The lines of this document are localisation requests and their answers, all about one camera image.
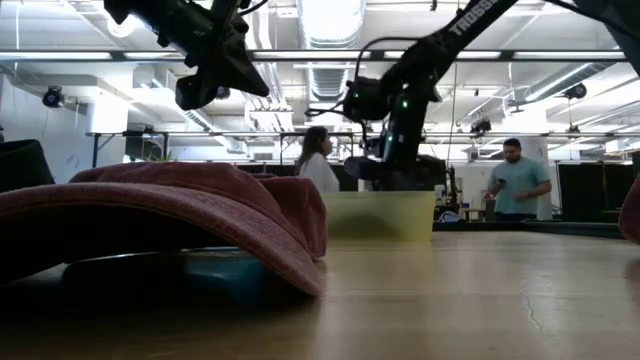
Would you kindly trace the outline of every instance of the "teal t-shirt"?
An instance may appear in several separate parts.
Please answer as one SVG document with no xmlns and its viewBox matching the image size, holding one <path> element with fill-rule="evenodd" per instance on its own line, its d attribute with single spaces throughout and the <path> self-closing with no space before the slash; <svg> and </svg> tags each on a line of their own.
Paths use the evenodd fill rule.
<svg viewBox="0 0 640 360">
<path fill-rule="evenodd" d="M 517 163 L 505 161 L 491 172 L 489 186 L 493 186 L 498 179 L 504 180 L 506 185 L 496 197 L 494 212 L 529 215 L 535 215 L 538 212 L 537 198 L 517 201 L 515 197 L 549 181 L 547 170 L 541 163 L 525 157 L 521 157 Z"/>
</svg>

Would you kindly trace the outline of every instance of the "woman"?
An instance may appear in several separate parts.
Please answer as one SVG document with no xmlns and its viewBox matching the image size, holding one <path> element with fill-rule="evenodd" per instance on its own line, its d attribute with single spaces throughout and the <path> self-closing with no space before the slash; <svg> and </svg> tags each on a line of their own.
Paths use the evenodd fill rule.
<svg viewBox="0 0 640 360">
<path fill-rule="evenodd" d="M 314 126 L 307 129 L 298 159 L 299 175 L 310 179 L 320 193 L 340 191 L 338 178 L 331 170 L 326 156 L 331 153 L 327 129 Z"/>
</svg>

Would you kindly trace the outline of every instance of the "white shirt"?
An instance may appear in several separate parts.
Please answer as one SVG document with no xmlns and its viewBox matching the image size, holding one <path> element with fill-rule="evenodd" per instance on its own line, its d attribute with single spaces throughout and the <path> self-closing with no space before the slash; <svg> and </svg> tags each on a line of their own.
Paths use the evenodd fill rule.
<svg viewBox="0 0 640 360">
<path fill-rule="evenodd" d="M 310 179 L 320 193 L 340 191 L 340 182 L 331 166 L 320 153 L 311 155 L 300 168 L 300 176 Z"/>
</svg>

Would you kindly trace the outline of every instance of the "table surface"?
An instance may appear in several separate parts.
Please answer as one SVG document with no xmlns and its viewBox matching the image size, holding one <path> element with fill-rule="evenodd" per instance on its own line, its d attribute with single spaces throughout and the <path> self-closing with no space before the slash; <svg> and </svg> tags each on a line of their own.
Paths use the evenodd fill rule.
<svg viewBox="0 0 640 360">
<path fill-rule="evenodd" d="M 640 358 L 640 247 L 625 241 L 491 232 L 332 241 L 319 299 L 264 278 L 260 290 L 239 286 L 256 283 L 238 275 L 252 273 L 245 260 L 246 271 L 207 286 L 177 285 L 186 277 L 167 275 L 175 264 L 128 275 L 81 264 L 62 284 L 59 267 L 5 287 L 0 358 Z M 145 271 L 151 278 L 132 275 Z"/>
</svg>

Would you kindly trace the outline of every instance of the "long hair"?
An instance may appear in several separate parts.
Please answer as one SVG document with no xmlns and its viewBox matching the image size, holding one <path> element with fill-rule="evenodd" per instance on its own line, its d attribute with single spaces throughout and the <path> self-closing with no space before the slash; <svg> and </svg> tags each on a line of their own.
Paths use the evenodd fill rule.
<svg viewBox="0 0 640 360">
<path fill-rule="evenodd" d="M 322 143 L 327 139 L 327 136 L 329 136 L 329 132 L 322 126 L 312 126 L 307 129 L 306 134 L 304 134 L 304 140 L 302 141 L 302 154 L 300 158 L 298 158 L 298 164 L 296 166 L 297 174 L 300 173 L 302 165 L 304 165 L 313 154 L 322 152 Z"/>
</svg>

